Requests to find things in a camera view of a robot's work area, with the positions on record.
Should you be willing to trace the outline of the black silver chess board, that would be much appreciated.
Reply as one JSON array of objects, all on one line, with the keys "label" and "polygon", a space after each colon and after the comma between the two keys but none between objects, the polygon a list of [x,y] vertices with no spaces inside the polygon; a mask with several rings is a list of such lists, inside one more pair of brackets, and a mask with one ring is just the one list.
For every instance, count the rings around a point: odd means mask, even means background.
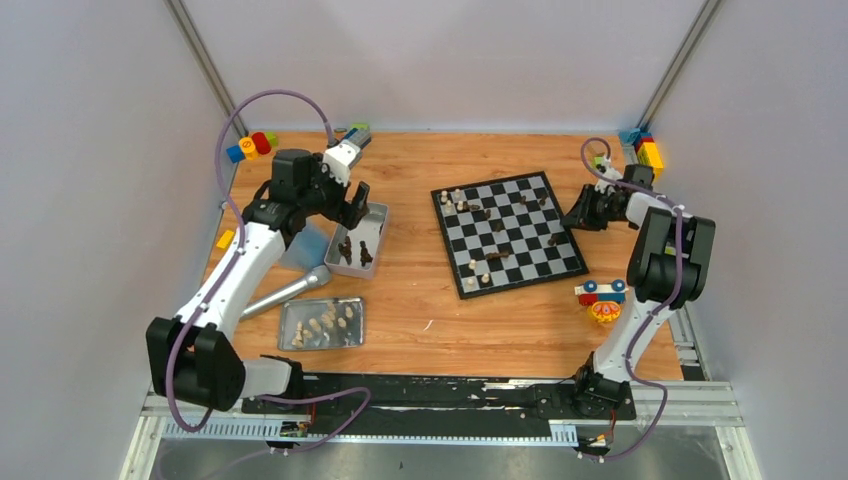
[{"label": "black silver chess board", "polygon": [[543,171],[429,195],[462,300],[589,273]]}]

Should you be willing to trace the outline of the tin box with dark pieces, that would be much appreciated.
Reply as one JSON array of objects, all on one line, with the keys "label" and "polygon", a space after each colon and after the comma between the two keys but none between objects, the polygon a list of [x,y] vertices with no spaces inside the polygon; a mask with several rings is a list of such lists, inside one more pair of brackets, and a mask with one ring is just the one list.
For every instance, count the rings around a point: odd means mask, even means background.
[{"label": "tin box with dark pieces", "polygon": [[389,206],[369,203],[369,213],[353,230],[337,226],[324,263],[334,275],[373,279],[388,232]]}]

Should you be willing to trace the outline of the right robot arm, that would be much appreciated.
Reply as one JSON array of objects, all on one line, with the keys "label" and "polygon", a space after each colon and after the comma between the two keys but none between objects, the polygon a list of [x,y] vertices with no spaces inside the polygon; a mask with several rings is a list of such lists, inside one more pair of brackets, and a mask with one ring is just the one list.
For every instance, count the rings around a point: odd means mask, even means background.
[{"label": "right robot arm", "polygon": [[705,288],[716,224],[695,216],[652,188],[645,165],[594,169],[562,219],[567,229],[601,231],[625,221],[638,232],[625,283],[624,311],[607,339],[575,374],[571,404],[584,417],[620,408],[629,397],[635,368],[658,329]]}]

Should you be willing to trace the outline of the tin lid with light pieces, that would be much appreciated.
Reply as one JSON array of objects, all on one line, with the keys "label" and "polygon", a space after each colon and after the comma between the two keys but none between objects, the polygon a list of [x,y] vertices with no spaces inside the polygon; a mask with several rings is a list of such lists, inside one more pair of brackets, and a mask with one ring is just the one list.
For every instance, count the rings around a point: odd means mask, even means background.
[{"label": "tin lid with light pieces", "polygon": [[356,348],[365,342],[362,297],[290,300],[283,304],[277,348],[323,351]]}]

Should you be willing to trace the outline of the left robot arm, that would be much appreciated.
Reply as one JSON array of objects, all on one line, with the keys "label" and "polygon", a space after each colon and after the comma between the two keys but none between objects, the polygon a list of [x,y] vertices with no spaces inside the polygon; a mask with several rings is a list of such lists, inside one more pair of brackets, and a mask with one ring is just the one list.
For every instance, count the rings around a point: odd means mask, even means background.
[{"label": "left robot arm", "polygon": [[146,331],[154,391],[213,410],[267,395],[283,413],[298,411],[306,386],[298,363],[281,357],[243,360],[231,340],[265,277],[313,215],[347,229],[367,214],[369,186],[346,197],[360,147],[342,141],[322,153],[282,149],[271,176],[238,214],[240,226],[198,292],[171,318],[156,317]]}]

